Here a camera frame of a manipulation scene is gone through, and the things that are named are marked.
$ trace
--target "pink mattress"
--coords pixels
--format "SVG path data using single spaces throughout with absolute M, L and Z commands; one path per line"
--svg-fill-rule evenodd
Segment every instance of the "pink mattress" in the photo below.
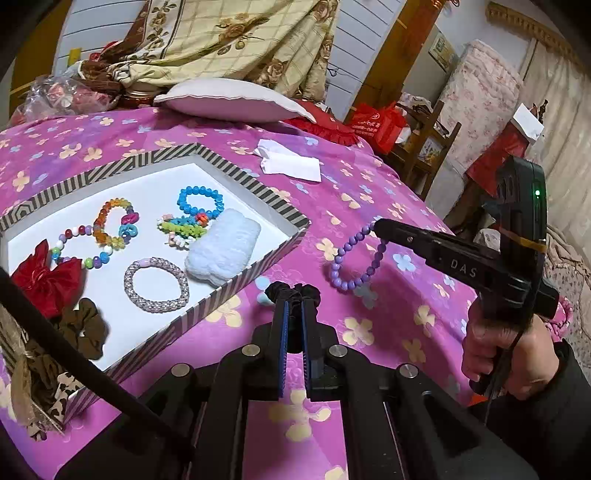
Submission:
M 261 138 L 320 159 L 322 182 L 263 174 L 260 158 L 251 154 Z M 450 395 L 467 401 L 470 390 L 460 363 L 467 310 L 475 298 L 471 288 L 392 244 L 370 285 L 343 294 L 327 280 L 336 248 L 374 219 L 394 218 L 448 232 L 365 143 L 343 147 L 286 124 L 251 127 L 158 108 L 53 118 L 0 133 L 0 212 L 67 177 L 122 156 L 192 142 L 202 143 L 258 176 L 312 224 L 297 249 L 124 381 L 124 388 L 139 395 L 178 362 L 200 367 L 248 343 L 253 328 L 272 318 L 263 291 L 270 282 L 281 280 L 320 289 L 319 320 L 336 328 L 341 343 L 388 367 L 412 362 Z M 347 268 L 358 273 L 365 270 L 378 243 L 370 236 L 347 256 Z M 98 401 L 70 422 L 65 436 L 50 433 L 45 442 L 36 443 L 10 418 L 6 408 L 9 378 L 3 364 L 0 375 L 0 419 L 44 479 L 53 478 L 61 465 L 118 414 Z M 288 357 L 286 384 L 285 397 L 278 404 L 250 406 L 243 477 L 345 480 L 339 403 L 312 404 L 305 399 L 299 356 Z

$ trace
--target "hand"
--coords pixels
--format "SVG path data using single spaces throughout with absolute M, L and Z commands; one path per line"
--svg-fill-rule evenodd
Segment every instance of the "hand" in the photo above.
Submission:
M 484 319 L 479 300 L 470 307 L 468 319 L 462 342 L 462 372 L 478 382 L 481 374 L 492 372 L 497 347 L 509 348 L 517 332 Z M 513 350 L 511 373 L 504 387 L 514 397 L 525 400 L 545 388 L 556 375 L 559 364 L 550 332 L 540 317 L 534 315 L 530 328 Z

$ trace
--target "white pillow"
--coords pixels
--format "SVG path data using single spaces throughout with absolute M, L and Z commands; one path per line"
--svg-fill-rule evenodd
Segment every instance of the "white pillow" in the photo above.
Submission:
M 158 95 L 154 103 L 188 115 L 231 122 L 264 123 L 305 116 L 316 119 L 299 103 L 274 90 L 243 80 L 197 78 Z

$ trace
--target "beige quilt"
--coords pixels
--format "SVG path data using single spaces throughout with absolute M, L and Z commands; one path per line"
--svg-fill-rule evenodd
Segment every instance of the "beige quilt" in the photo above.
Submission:
M 124 86 L 226 77 L 323 100 L 338 7 L 339 0 L 147 0 L 125 39 L 100 59 Z

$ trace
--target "metal screw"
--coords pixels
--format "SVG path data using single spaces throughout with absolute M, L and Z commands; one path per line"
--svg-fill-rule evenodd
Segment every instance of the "metal screw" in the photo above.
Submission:
M 261 353 L 261 347 L 255 345 L 254 343 L 249 343 L 242 347 L 242 354 L 246 356 L 257 356 Z
M 413 364 L 402 364 L 398 367 L 398 371 L 406 378 L 414 378 L 418 375 L 418 368 Z
M 184 377 L 191 371 L 191 367 L 187 364 L 176 364 L 170 369 L 170 373 L 172 373 L 175 377 Z
M 345 356 L 347 355 L 347 347 L 345 345 L 333 345 L 329 348 L 329 353 L 332 356 Z

